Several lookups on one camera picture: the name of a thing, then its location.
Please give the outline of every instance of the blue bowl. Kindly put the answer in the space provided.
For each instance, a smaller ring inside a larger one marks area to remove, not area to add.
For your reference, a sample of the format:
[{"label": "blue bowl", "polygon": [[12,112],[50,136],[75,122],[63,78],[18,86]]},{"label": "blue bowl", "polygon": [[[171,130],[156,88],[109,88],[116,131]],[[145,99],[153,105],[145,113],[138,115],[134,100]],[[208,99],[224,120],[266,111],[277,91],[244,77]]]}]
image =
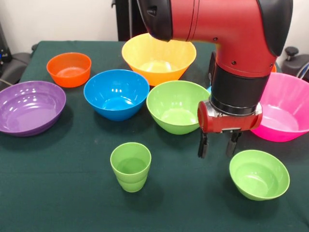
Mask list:
[{"label": "blue bowl", "polygon": [[149,90],[149,83],[142,75],[129,70],[109,70],[86,83],[84,97],[98,114],[112,121],[124,121],[140,110]]}]

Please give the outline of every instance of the orange bowl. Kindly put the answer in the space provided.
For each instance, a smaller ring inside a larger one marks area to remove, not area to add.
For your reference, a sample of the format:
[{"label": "orange bowl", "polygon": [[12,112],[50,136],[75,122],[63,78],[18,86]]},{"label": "orange bowl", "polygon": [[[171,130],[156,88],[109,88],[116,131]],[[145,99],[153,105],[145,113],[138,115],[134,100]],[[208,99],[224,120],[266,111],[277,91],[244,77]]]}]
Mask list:
[{"label": "orange bowl", "polygon": [[50,59],[46,68],[57,85],[73,88],[88,81],[91,59],[82,53],[63,53]]},{"label": "orange bowl", "polygon": [[144,76],[151,86],[179,80],[196,56],[196,48],[191,42],[165,42],[149,33],[131,38],[122,48],[125,62]]}]

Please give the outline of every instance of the pink bowl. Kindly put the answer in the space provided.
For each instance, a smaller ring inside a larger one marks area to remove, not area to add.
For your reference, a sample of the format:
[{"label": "pink bowl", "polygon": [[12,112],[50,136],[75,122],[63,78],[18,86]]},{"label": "pink bowl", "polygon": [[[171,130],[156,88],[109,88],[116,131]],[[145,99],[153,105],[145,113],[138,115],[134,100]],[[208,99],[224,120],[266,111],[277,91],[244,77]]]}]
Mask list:
[{"label": "pink bowl", "polygon": [[272,72],[260,101],[263,118],[252,132],[269,141],[287,142],[309,131],[309,83]]}]

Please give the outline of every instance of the table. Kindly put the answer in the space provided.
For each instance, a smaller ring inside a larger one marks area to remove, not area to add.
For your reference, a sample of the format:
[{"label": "table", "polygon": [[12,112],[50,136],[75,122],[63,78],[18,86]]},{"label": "table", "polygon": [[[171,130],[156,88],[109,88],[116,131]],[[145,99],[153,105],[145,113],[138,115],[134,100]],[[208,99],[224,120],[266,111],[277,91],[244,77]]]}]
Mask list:
[{"label": "table", "polygon": [[[92,73],[129,69],[123,42],[49,42],[38,45],[22,82],[51,81],[48,60],[62,52],[89,55]],[[197,59],[182,79],[208,87],[212,44],[195,43]],[[245,132],[236,152],[260,149],[288,168],[290,188],[265,202],[244,198],[229,176],[228,135],[210,135],[205,159],[197,157],[199,130],[172,135],[151,118],[146,105],[131,119],[112,122],[86,102],[83,86],[65,89],[67,104],[48,131],[29,138],[0,134],[1,232],[204,232],[309,229],[309,134],[287,143]],[[152,153],[144,188],[124,192],[110,166],[119,144],[139,142]]]}]

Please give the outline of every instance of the bowl rim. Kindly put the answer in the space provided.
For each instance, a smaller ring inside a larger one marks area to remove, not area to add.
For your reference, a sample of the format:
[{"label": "bowl rim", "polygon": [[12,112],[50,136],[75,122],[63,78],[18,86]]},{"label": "bowl rim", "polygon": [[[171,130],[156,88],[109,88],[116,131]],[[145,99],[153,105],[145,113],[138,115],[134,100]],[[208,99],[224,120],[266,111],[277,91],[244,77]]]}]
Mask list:
[{"label": "bowl rim", "polygon": [[[58,58],[58,57],[61,57],[61,56],[63,56],[63,55],[72,55],[72,54],[80,55],[80,56],[85,57],[87,60],[90,61],[89,67],[88,67],[87,69],[85,69],[84,72],[82,72],[82,73],[80,73],[80,74],[72,75],[72,76],[70,76],[70,77],[63,77],[63,76],[59,76],[59,75],[57,75],[57,74],[54,74],[54,73],[52,73],[52,72],[49,70],[49,65],[50,65],[50,63],[51,63],[54,59],[56,59],[56,58]],[[88,72],[88,71],[91,69],[91,65],[92,65],[92,60],[91,60],[91,58],[90,58],[89,56],[87,56],[86,54],[81,53],[81,52],[65,52],[65,53],[60,53],[60,54],[58,54],[58,55],[53,56],[52,58],[50,58],[50,60],[49,60],[49,61],[47,62],[47,64],[46,64],[46,70],[48,71],[48,73],[49,73],[51,76],[53,75],[53,76],[55,76],[56,78],[66,78],[66,79],[69,79],[69,78],[78,77],[78,76],[83,75],[84,73]]]},{"label": "bowl rim", "polygon": [[[231,168],[232,168],[233,163],[235,162],[235,157],[241,156],[241,155],[243,155],[243,154],[246,154],[246,153],[249,153],[249,152],[252,152],[252,151],[254,151],[254,152],[259,152],[259,153],[263,153],[263,154],[265,154],[265,155],[271,157],[272,159],[274,159],[274,160],[283,168],[284,172],[287,174],[288,183],[287,183],[287,185],[285,186],[284,190],[283,190],[281,193],[279,193],[279,194],[277,194],[277,195],[274,195],[274,196],[271,196],[271,197],[261,197],[261,196],[257,196],[257,195],[248,193],[247,191],[243,190],[243,188],[241,188],[241,187],[238,185],[237,181],[235,180],[235,177],[234,177],[234,176],[232,175],[232,173],[231,173]],[[271,154],[268,153],[268,152],[265,152],[265,151],[262,151],[262,150],[257,150],[257,149],[243,150],[243,151],[238,152],[236,155],[234,155],[233,158],[232,158],[231,161],[230,161],[230,164],[229,164],[229,173],[230,173],[230,177],[232,178],[234,184],[235,184],[239,189],[241,189],[242,191],[244,191],[246,194],[248,194],[248,195],[250,195],[250,196],[253,196],[253,197],[255,197],[255,198],[262,199],[262,200],[271,200],[271,199],[275,199],[275,198],[277,198],[277,197],[282,196],[282,195],[288,190],[288,188],[289,188],[289,186],[290,186],[290,182],[291,182],[291,178],[290,178],[289,171],[287,170],[286,166],[285,166],[277,157],[275,157],[274,155],[271,155]]]},{"label": "bowl rim", "polygon": [[[302,79],[299,79],[299,78],[297,78],[295,76],[292,76],[292,75],[289,75],[289,74],[286,74],[286,73],[282,73],[282,72],[272,72],[270,75],[278,76],[279,78],[294,79],[295,81],[297,81],[299,83],[304,83],[305,85],[308,86],[308,89],[309,89],[309,83],[308,82],[306,82],[306,81],[304,81]],[[263,126],[265,128],[268,128],[268,129],[271,129],[271,130],[274,130],[274,131],[284,132],[284,133],[307,133],[307,132],[309,132],[309,127],[307,129],[305,129],[305,130],[296,130],[295,131],[295,130],[279,130],[279,129],[276,129],[276,128],[273,128],[273,127],[270,127],[270,126],[266,126],[266,125],[262,124],[262,122],[260,123],[260,126]]]},{"label": "bowl rim", "polygon": [[[156,88],[158,88],[158,87],[160,87],[160,86],[162,86],[162,85],[170,84],[170,83],[189,83],[189,84],[191,84],[191,85],[200,87],[201,89],[205,90],[205,91],[210,95],[210,93],[209,93],[209,91],[207,91],[207,89],[205,89],[203,86],[201,86],[201,85],[199,85],[199,84],[197,84],[197,83],[195,83],[195,82],[192,82],[192,81],[184,81],[184,80],[166,81],[166,82],[163,82],[163,83],[161,83],[161,84],[155,86],[155,87],[149,92],[149,94],[148,94],[148,96],[147,96],[146,105],[147,105],[147,109],[148,109],[148,111],[150,112],[150,114],[151,114],[153,117],[155,117],[157,120],[159,120],[159,121],[161,121],[161,122],[164,122],[164,123],[167,123],[167,122],[165,122],[165,121],[161,120],[160,118],[158,118],[158,117],[151,111],[151,109],[149,108],[148,99],[149,99],[149,96],[151,95],[151,93],[152,93]],[[178,127],[187,127],[187,126],[194,126],[194,125],[197,125],[197,124],[199,124],[199,122],[197,122],[197,123],[191,123],[191,124],[186,124],[186,125],[179,125],[179,124],[175,124],[175,123],[167,123],[167,124],[172,125],[172,126],[178,126]]]},{"label": "bowl rim", "polygon": [[2,91],[0,91],[0,94],[3,94],[6,90],[11,89],[11,88],[13,88],[15,86],[24,85],[24,84],[32,84],[32,83],[44,83],[44,84],[48,84],[48,85],[54,86],[54,87],[56,87],[57,89],[60,90],[60,92],[63,95],[62,97],[64,99],[64,102],[63,102],[59,112],[52,119],[48,120],[47,122],[45,122],[45,123],[43,123],[43,124],[41,124],[39,126],[34,127],[34,128],[31,128],[31,129],[28,129],[28,130],[21,130],[21,131],[20,130],[19,131],[12,131],[12,130],[2,130],[2,129],[0,129],[0,132],[9,133],[9,134],[21,134],[21,133],[30,132],[32,130],[35,130],[37,128],[40,128],[40,127],[43,127],[43,126],[47,125],[48,123],[50,123],[52,120],[57,118],[62,113],[62,111],[63,111],[63,109],[64,109],[64,107],[66,106],[66,103],[67,103],[67,95],[66,95],[65,91],[60,86],[58,86],[58,85],[56,85],[56,84],[54,84],[52,82],[49,82],[49,81],[25,81],[25,82],[19,82],[19,83],[15,84],[15,85],[12,85],[10,87],[7,87],[7,88],[3,89]]},{"label": "bowl rim", "polygon": [[[112,156],[115,154],[115,151],[116,151],[117,149],[119,149],[120,147],[129,145],[129,144],[134,144],[134,145],[142,146],[143,148],[146,149],[146,151],[147,151],[147,153],[149,154],[149,157],[150,157],[149,163],[146,165],[146,167],[145,167],[143,170],[141,170],[141,171],[139,171],[139,172],[137,172],[137,173],[133,173],[133,174],[126,174],[126,173],[123,173],[123,172],[119,171],[117,168],[114,167],[114,165],[113,165],[113,163],[112,163]],[[124,144],[120,144],[120,145],[118,145],[117,147],[114,148],[114,150],[112,151],[112,153],[111,153],[111,155],[110,155],[110,163],[111,163],[112,168],[113,168],[117,173],[119,173],[119,174],[121,174],[121,175],[126,175],[126,176],[138,175],[138,174],[144,172],[145,170],[147,170],[147,168],[150,167],[151,161],[152,161],[152,156],[151,156],[151,152],[150,152],[149,148],[146,147],[144,144],[141,144],[141,143],[138,143],[138,142],[126,142],[126,143],[124,143]]]},{"label": "bowl rim", "polygon": [[[140,35],[137,35],[137,36],[134,36],[132,37],[131,39],[129,39],[128,41],[125,42],[125,44],[122,46],[122,49],[121,49],[121,55],[122,55],[122,58],[125,60],[125,62],[127,64],[129,64],[129,62],[127,61],[127,56],[124,55],[124,50],[129,46],[129,44],[139,38],[139,37],[144,37],[144,36],[151,36],[150,33],[143,33],[143,34],[140,34]],[[179,42],[183,42],[183,43],[187,43],[190,45],[190,47],[193,49],[194,51],[194,55],[193,55],[193,58],[190,60],[190,62],[188,62],[187,65],[184,65],[184,66],[181,66],[180,68],[177,68],[176,70],[173,70],[171,72],[156,72],[156,74],[166,74],[166,73],[175,73],[175,72],[178,72],[180,70],[183,70],[183,69],[187,69],[197,58],[197,48],[194,46],[194,44],[190,41],[179,41]],[[153,73],[153,72],[148,72],[148,71],[145,71],[145,70],[142,70],[142,69],[139,69],[137,68],[136,66],[133,66],[134,69],[138,70],[139,72],[145,72],[145,73]]]},{"label": "bowl rim", "polygon": [[[122,72],[125,72],[125,73],[126,73],[126,72],[127,72],[127,73],[134,73],[134,74],[136,74],[137,76],[141,77],[141,78],[147,83],[147,94],[142,98],[142,100],[138,101],[138,102],[137,102],[135,105],[133,105],[133,106],[130,106],[130,107],[126,108],[126,109],[120,109],[120,110],[103,109],[103,108],[101,108],[101,107],[98,107],[98,106],[94,105],[93,103],[91,103],[91,102],[89,101],[89,99],[88,99],[88,97],[87,97],[85,91],[86,91],[86,88],[88,87],[90,81],[91,81],[92,79],[94,79],[94,78],[97,78],[97,77],[98,77],[99,75],[101,75],[101,74],[106,74],[106,73],[110,73],[110,72],[114,72],[114,71],[122,71]],[[134,107],[136,107],[137,105],[139,105],[139,104],[141,104],[142,102],[144,102],[144,101],[146,100],[146,98],[148,97],[149,91],[150,91],[149,82],[148,82],[148,80],[147,80],[145,77],[143,77],[141,74],[139,74],[139,73],[137,73],[137,72],[134,72],[134,71],[131,71],[131,70],[126,70],[126,69],[111,69],[111,70],[106,70],[106,71],[99,72],[99,73],[97,73],[96,75],[94,75],[93,77],[91,77],[91,78],[87,81],[87,83],[85,84],[85,86],[84,86],[84,91],[83,91],[83,92],[84,92],[84,98],[86,99],[86,101],[87,101],[92,107],[95,107],[95,108],[97,108],[97,109],[104,110],[104,111],[109,111],[109,112],[119,112],[119,111],[124,111],[124,110],[128,110],[128,109],[134,108]]]}]

